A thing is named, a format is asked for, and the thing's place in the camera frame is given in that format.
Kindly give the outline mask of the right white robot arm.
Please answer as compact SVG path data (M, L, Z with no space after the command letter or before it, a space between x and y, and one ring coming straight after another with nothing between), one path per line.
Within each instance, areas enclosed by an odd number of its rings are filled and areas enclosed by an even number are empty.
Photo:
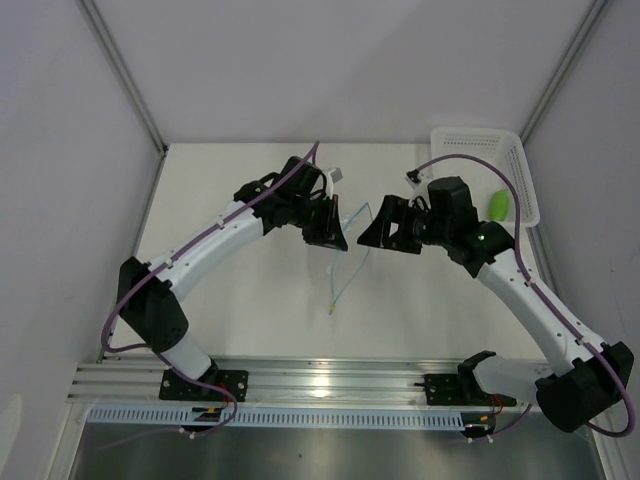
M458 367L458 395L479 403L500 393L537 405L559 430L572 433L623 402L627 436L635 412L626 386L634 355L623 343L610 345L561 304L546 284L531 276L519 245L500 224L479 219L471 193L459 177L427 186L429 203L385 196L379 213L358 237L367 247L418 254L438 246L469 275L493 292L538 345L548 366L527 369L494 353L477 354Z

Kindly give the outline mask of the clear zip top bag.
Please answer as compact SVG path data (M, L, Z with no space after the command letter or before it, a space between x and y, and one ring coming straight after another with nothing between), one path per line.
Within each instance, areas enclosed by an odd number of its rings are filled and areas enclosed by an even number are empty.
M340 302L368 262L371 248L358 245L357 237L372 219L373 213L370 204L364 202L349 216L340 220L342 233L348 243L348 250L336 251L327 268L330 294L329 316L336 313Z

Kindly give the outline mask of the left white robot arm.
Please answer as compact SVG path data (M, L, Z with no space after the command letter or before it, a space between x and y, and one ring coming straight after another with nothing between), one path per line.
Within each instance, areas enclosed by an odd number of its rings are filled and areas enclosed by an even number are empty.
M342 173L313 159L289 158L281 171L244 184L203 231L151 261L131 257L121 265L113 316L182 377L192 398L215 392L217 366L190 334L181 302L213 268L284 226L299 229L310 246L347 251L334 191Z

